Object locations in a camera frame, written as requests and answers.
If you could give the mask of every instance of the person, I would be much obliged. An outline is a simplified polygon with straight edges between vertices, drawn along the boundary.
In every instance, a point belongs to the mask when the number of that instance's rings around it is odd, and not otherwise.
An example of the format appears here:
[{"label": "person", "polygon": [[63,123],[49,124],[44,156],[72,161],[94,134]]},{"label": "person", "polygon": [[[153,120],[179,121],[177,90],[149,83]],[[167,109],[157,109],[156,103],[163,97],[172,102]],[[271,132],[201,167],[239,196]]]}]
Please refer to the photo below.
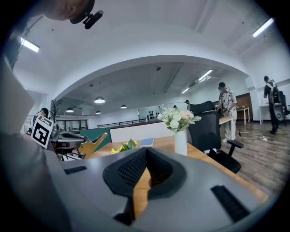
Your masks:
[{"label": "person", "polygon": [[219,83],[219,101],[218,107],[222,109],[224,116],[232,116],[233,124],[231,128],[231,122],[228,121],[225,123],[225,138],[222,142],[226,142],[228,140],[235,140],[236,138],[236,120],[237,120],[237,99],[235,94],[228,88],[226,88],[226,84],[224,82]]},{"label": "person", "polygon": [[70,20],[73,24],[81,21],[93,9],[95,0],[39,0],[27,15],[16,25],[8,39],[4,53],[13,68],[19,54],[20,37],[30,18],[44,15],[48,19],[64,21]]},{"label": "person", "polygon": [[31,135],[32,128],[33,128],[33,126],[34,126],[34,124],[35,124],[35,120],[37,119],[37,117],[38,117],[39,115],[42,115],[43,117],[48,118],[48,109],[47,109],[47,108],[42,108],[42,109],[40,110],[40,112],[36,113],[36,114],[33,116],[33,118],[32,118],[31,121],[30,121],[30,127],[29,127],[28,132],[27,132],[28,135]]},{"label": "person", "polygon": [[187,110],[189,111],[190,110],[190,102],[189,102],[189,100],[186,100],[184,103],[187,104]]},{"label": "person", "polygon": [[272,130],[270,131],[271,134],[275,134],[278,129],[278,119],[275,116],[274,113],[274,105],[272,101],[270,100],[270,95],[271,95],[271,87],[273,87],[274,81],[270,81],[267,76],[264,76],[264,81],[266,83],[265,88],[264,88],[264,98],[267,98],[268,96],[268,101],[269,101],[269,111],[270,111],[270,117],[271,117],[271,123],[272,123]]}]

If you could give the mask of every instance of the wooden floor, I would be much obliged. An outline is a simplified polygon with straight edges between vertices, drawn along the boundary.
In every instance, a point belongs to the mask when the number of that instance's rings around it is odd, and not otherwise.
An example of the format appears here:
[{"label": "wooden floor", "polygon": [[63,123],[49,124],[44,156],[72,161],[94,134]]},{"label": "wooden floor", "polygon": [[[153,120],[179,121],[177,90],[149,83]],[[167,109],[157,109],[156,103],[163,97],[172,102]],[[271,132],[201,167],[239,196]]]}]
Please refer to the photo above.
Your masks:
[{"label": "wooden floor", "polygon": [[[224,127],[221,126],[224,138]],[[270,122],[236,122],[236,140],[243,143],[242,149],[236,148],[233,157],[242,168],[237,173],[267,195],[279,193],[290,173],[290,123],[287,127],[279,125],[276,135],[269,133]],[[268,141],[257,139],[263,134]],[[222,143],[221,150],[228,152],[230,144]]]}]

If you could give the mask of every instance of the cap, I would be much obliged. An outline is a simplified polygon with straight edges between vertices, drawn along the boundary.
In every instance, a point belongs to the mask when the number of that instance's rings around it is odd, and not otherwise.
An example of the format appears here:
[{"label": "cap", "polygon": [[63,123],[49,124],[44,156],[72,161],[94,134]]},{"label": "cap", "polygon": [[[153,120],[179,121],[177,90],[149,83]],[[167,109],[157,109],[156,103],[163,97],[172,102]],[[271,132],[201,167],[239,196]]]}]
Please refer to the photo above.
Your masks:
[{"label": "cap", "polygon": [[47,108],[41,108],[41,110],[46,114],[46,117],[48,117],[48,109]]},{"label": "cap", "polygon": [[219,87],[225,87],[226,84],[225,84],[224,82],[220,82],[220,83],[218,84],[218,86],[219,86]]},{"label": "cap", "polygon": [[95,0],[88,0],[87,6],[85,9],[74,19],[71,19],[72,24],[78,24],[79,22],[83,21],[92,11],[94,8]]}]

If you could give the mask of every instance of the blue notebook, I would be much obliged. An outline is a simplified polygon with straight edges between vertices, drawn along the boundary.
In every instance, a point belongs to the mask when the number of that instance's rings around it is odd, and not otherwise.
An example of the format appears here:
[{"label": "blue notebook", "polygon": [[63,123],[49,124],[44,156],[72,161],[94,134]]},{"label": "blue notebook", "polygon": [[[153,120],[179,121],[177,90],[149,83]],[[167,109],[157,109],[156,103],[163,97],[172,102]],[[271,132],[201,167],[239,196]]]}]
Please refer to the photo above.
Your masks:
[{"label": "blue notebook", "polygon": [[153,143],[154,143],[154,138],[144,139],[140,143],[139,147],[151,147],[153,146]]}]

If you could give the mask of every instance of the white vase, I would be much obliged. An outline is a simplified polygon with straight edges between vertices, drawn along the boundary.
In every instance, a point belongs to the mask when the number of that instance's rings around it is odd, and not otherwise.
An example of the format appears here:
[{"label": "white vase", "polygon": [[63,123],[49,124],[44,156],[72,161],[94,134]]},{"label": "white vase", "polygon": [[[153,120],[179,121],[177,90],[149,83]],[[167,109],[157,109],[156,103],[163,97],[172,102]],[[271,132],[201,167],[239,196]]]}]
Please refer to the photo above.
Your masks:
[{"label": "white vase", "polygon": [[178,131],[175,135],[175,144],[174,144],[175,153],[181,155],[187,155],[187,144],[186,136],[184,131]]}]

